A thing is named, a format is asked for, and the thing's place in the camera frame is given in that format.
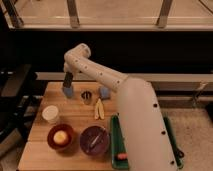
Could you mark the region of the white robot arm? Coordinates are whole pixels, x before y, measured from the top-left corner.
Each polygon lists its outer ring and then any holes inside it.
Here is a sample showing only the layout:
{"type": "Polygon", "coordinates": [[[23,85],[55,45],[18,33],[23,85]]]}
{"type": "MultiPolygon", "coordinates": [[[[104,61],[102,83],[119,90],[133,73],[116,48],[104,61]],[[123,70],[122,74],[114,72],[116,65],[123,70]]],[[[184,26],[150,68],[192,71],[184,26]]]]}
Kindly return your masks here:
{"type": "Polygon", "coordinates": [[[78,71],[116,93],[116,109],[129,171],[178,171],[172,145],[150,82],[95,63],[81,43],[64,55],[64,71],[78,71]]]}

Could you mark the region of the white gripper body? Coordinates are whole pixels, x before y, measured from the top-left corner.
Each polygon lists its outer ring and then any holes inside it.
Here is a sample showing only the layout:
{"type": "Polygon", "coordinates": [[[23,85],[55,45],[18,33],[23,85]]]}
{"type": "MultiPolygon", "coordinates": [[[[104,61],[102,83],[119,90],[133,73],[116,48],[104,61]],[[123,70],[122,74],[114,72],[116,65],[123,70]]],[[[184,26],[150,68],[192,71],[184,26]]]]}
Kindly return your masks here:
{"type": "Polygon", "coordinates": [[[69,66],[66,62],[64,63],[64,68],[63,71],[65,73],[71,73],[73,76],[75,76],[76,74],[80,73],[81,71],[78,70],[77,68],[75,68],[74,66],[69,66]]]}

